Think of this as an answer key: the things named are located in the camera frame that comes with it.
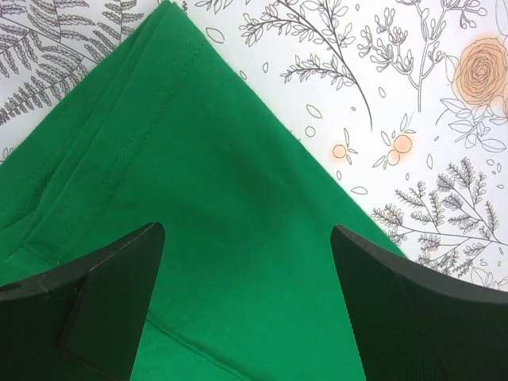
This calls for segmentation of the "green t-shirt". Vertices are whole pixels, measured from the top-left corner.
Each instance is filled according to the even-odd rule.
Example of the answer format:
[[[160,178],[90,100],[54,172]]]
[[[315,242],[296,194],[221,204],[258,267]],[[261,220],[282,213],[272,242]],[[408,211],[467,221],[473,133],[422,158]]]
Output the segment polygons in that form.
[[[166,244],[135,380],[362,380],[330,248],[390,240],[163,2],[1,166],[1,280],[149,222]]]

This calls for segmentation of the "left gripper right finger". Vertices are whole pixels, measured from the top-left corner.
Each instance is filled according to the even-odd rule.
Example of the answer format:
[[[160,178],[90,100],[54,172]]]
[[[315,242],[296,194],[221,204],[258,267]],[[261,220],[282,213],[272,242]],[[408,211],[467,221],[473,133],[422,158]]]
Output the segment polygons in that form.
[[[344,226],[331,247],[368,380],[505,380],[507,294],[454,279]]]

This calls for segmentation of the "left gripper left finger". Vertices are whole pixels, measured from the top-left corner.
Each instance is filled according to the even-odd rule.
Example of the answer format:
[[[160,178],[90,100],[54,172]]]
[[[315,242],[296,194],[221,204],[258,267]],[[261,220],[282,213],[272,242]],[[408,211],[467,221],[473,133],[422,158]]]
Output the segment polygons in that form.
[[[150,223],[1,287],[3,380],[128,380],[164,250]]]

